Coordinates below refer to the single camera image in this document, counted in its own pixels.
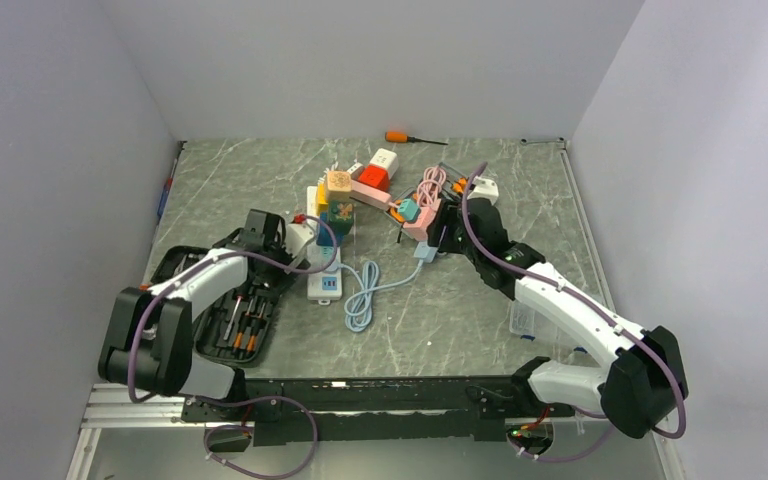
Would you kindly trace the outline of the light blue power strip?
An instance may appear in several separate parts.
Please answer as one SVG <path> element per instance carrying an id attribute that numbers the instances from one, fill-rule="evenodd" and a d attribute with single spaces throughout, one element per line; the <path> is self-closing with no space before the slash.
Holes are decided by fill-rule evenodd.
<path id="1" fill-rule="evenodd" d="M 413 256 L 423 263 L 432 263 L 437 256 L 437 252 L 437 247 L 431 246 L 427 242 L 419 242 Z"/>

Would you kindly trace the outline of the pink cube socket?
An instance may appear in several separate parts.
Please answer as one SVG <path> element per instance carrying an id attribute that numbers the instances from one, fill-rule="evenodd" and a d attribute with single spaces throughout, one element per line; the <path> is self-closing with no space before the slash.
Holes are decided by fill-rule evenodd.
<path id="1" fill-rule="evenodd" d="M 435 220 L 437 210 L 434 207 L 421 207 L 417 218 L 413 222 L 402 224 L 402 230 L 410 238 L 417 242 L 427 242 L 428 230 Z"/>

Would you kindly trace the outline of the teal cube plug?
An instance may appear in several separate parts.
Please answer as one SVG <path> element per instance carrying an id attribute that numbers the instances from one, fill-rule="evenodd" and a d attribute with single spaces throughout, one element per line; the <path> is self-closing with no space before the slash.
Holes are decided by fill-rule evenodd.
<path id="1" fill-rule="evenodd" d="M 403 223 L 415 222 L 420 211 L 419 205 L 411 198 L 403 199 L 397 206 L 397 213 L 402 218 Z"/>

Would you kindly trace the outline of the grey tool tray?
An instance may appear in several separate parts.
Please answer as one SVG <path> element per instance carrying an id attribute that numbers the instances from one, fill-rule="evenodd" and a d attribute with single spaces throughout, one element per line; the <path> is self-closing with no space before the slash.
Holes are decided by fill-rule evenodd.
<path id="1" fill-rule="evenodd" d="M 436 166 L 428 167 L 423 172 L 421 182 L 426 180 L 440 180 L 440 185 L 432 184 L 430 190 L 433 193 L 437 193 L 439 198 L 446 198 L 452 200 L 459 200 L 466 190 L 472 187 L 467 187 L 467 176 L 456 170 L 454 167 L 440 162 Z M 402 218 L 397 213 L 398 204 L 405 198 L 413 199 L 417 204 L 418 186 L 410 187 L 399 195 L 396 195 L 392 200 L 391 207 L 386 210 L 386 213 L 396 222 L 403 223 Z"/>

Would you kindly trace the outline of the blue cube adapter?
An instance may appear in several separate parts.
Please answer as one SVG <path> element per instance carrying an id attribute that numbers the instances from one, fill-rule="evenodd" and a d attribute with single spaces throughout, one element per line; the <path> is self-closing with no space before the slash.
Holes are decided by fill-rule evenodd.
<path id="1" fill-rule="evenodd" d="M 327 222 L 325 216 L 321 216 L 318 227 L 316 244 L 320 247 L 340 247 L 344 236 L 334 230 Z"/>

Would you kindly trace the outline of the yellow cube adapter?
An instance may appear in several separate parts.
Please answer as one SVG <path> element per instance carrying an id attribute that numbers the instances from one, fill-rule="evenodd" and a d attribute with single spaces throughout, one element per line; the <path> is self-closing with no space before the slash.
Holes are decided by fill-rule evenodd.
<path id="1" fill-rule="evenodd" d="M 321 215 L 325 213 L 328 210 L 328 190 L 325 186 L 324 182 L 321 182 L 317 185 L 316 190 L 316 214 Z"/>

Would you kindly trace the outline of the green cube adapter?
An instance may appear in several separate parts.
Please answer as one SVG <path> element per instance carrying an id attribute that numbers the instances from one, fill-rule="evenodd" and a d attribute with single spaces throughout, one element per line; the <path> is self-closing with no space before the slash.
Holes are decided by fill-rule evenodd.
<path id="1" fill-rule="evenodd" d="M 355 223 L 354 204 L 350 201 L 330 202 L 326 211 L 326 223 L 336 235 L 347 235 Z"/>

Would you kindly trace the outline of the pink power strip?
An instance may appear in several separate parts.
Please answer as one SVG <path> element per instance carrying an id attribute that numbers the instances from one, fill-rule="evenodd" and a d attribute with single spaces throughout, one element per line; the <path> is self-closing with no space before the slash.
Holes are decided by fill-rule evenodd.
<path id="1" fill-rule="evenodd" d="M 351 181 L 350 198 L 382 211 L 389 209 L 392 203 L 392 196 L 388 192 L 356 180 Z"/>

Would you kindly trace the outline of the beige cube adapter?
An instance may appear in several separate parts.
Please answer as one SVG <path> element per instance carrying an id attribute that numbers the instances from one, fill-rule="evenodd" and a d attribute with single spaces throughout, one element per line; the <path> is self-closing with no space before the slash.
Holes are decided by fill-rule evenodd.
<path id="1" fill-rule="evenodd" d="M 351 198 L 352 177 L 347 171 L 330 170 L 325 174 L 324 194 L 328 203 L 347 202 Z"/>

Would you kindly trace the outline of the red cube adapter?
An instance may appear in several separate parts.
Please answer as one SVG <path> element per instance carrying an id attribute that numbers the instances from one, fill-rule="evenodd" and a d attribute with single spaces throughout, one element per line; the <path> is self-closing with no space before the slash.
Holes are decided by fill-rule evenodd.
<path id="1" fill-rule="evenodd" d="M 388 171 L 376 165 L 367 165 L 358 177 L 358 182 L 382 192 L 390 189 Z"/>

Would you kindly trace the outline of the black tool case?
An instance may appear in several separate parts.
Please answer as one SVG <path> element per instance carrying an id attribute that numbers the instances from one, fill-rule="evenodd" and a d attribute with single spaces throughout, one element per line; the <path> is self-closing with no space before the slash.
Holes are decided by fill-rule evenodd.
<path id="1" fill-rule="evenodd" d="M 232 368 L 258 360 L 280 298 L 296 280 L 284 268 L 291 257 L 283 248 L 272 245 L 255 254 L 231 245 L 175 246 L 150 279 L 152 292 L 173 285 L 172 298 L 191 302 L 195 352 Z"/>

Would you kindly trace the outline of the clear screw box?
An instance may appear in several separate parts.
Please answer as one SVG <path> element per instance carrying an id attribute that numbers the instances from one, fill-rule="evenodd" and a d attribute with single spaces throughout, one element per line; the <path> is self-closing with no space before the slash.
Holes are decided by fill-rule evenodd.
<path id="1" fill-rule="evenodd" d="M 509 331 L 527 340 L 566 348 L 579 347 L 579 344 L 555 323 L 521 302 L 514 301 L 510 304 Z"/>

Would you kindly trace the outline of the white cube adapter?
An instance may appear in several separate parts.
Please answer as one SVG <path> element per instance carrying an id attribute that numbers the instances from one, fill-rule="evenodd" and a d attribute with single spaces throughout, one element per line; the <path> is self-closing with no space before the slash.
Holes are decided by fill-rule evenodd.
<path id="1" fill-rule="evenodd" d="M 369 165 L 384 170 L 388 177 L 392 179 L 399 169 L 398 155 L 394 151 L 379 148 L 372 155 Z"/>

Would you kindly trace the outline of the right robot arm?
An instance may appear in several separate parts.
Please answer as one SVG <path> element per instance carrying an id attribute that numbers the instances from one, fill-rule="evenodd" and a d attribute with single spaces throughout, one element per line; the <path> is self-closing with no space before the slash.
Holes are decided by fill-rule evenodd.
<path id="1" fill-rule="evenodd" d="M 467 258 L 488 287 L 560 327 L 596 362 L 580 367 L 530 360 L 512 377 L 517 411 L 534 415 L 548 404 L 565 404 L 607 419 L 631 438 L 685 434 L 688 386 L 670 330 L 623 318 L 570 283 L 537 250 L 510 240 L 489 200 L 440 200 L 432 210 L 431 246 Z"/>

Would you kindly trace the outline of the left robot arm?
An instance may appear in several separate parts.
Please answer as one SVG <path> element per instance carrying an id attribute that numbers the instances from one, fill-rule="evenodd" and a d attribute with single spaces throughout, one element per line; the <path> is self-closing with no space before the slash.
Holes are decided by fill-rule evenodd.
<path id="1" fill-rule="evenodd" d="M 232 289 L 266 274 L 282 275 L 292 260 L 285 248 L 285 220 L 251 210 L 244 226 L 196 262 L 146 290 L 123 289 L 115 298 L 98 361 L 100 377 L 152 395 L 208 397 L 224 420 L 239 417 L 246 390 L 233 368 L 194 349 L 194 320 Z"/>

